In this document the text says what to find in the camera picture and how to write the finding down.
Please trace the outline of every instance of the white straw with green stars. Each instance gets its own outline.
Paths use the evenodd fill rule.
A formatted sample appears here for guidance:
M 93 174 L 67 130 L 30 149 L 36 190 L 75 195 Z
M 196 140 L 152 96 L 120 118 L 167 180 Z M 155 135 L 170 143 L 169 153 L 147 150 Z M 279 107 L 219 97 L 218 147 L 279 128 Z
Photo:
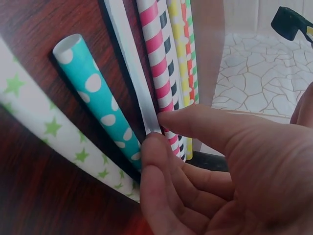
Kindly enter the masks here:
M 6 110 L 63 157 L 102 183 L 139 201 L 139 189 L 133 180 L 54 105 L 14 59 L 2 38 L 0 51 L 0 103 Z

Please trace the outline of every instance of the green and white striped straw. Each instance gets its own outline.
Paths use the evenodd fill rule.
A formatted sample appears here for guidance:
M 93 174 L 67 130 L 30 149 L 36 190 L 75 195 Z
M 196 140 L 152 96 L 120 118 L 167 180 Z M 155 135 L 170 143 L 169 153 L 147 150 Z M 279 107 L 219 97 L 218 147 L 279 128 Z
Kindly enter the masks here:
M 187 22 L 188 22 L 188 27 L 189 27 L 189 41 L 190 41 L 190 47 L 191 47 L 192 74 L 194 77 L 195 103 L 199 104 L 196 46 L 195 46 L 195 35 L 194 35 L 194 26 L 192 22 L 192 11 L 191 11 L 190 0 L 186 0 L 186 17 L 187 17 Z

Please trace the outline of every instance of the pink and white striped straw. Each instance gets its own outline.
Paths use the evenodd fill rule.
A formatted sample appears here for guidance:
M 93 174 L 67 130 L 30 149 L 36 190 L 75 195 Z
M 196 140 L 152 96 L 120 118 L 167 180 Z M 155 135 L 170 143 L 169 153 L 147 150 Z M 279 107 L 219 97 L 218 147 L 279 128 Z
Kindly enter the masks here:
M 173 96 L 157 0 L 137 0 L 137 7 L 160 112 L 173 111 Z M 178 136 L 168 130 L 164 130 L 164 134 L 169 140 L 174 154 L 180 157 Z

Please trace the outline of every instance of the green star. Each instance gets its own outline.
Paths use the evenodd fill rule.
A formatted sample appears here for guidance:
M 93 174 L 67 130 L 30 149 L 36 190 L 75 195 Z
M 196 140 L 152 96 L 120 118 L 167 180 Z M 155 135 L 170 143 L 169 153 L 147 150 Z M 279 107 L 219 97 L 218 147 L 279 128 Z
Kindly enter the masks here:
M 103 158 L 103 165 L 108 164 L 108 157 L 105 154 L 102 154 L 102 158 Z
M 115 189 L 120 189 L 121 187 L 123 187 L 122 183 L 119 183 L 118 185 L 114 186 Z
M 16 97 L 19 97 L 20 88 L 25 85 L 24 82 L 19 80 L 19 75 L 16 74 L 13 78 L 6 80 L 7 88 L 4 90 L 4 93 L 13 92 Z
M 55 109 L 57 106 L 50 100 L 50 110 Z
M 42 139 L 42 141 L 43 141 L 45 144 L 49 144 L 48 138 Z
M 76 160 L 85 162 L 85 159 L 89 156 L 89 153 L 85 152 L 85 148 L 83 148 L 83 151 L 80 153 L 75 153 L 76 155 Z
M 55 117 L 53 117 L 52 122 L 45 122 L 47 130 L 45 134 L 51 134 L 54 137 L 57 137 L 57 131 L 62 127 L 62 125 L 57 124 Z
M 127 197 L 131 197 L 133 195 L 134 195 L 133 193 L 125 194 L 125 196 L 127 196 Z
M 81 131 L 78 131 L 78 133 L 80 136 L 80 143 L 87 142 L 86 136 Z
M 10 114 L 14 114 L 16 111 L 12 108 L 12 104 L 11 102 L 4 104 L 3 105 L 4 108 L 10 113 Z
M 121 176 L 121 179 L 124 179 L 124 178 L 125 178 L 123 170 L 120 170 L 120 171 L 119 171 L 119 175 Z
M 104 179 L 108 174 L 109 174 L 109 173 L 108 173 L 107 169 L 104 169 L 103 172 L 100 172 L 100 173 L 98 174 L 98 177 Z

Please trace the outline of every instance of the yellow and white striped straw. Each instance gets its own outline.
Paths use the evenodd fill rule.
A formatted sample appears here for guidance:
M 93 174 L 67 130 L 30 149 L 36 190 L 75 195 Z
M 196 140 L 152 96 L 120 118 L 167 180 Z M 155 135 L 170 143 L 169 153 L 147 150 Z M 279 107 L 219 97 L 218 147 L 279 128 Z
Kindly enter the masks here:
M 181 2 L 180 0 L 166 0 L 166 3 L 170 15 L 177 57 L 179 61 L 183 102 L 184 106 L 186 107 L 190 104 L 189 83 L 188 83 L 189 75 L 187 68 L 186 44 L 184 42 L 185 34 L 183 28 L 184 22 L 182 19 Z M 192 140 L 190 138 L 187 138 L 186 157 L 187 160 L 192 159 Z

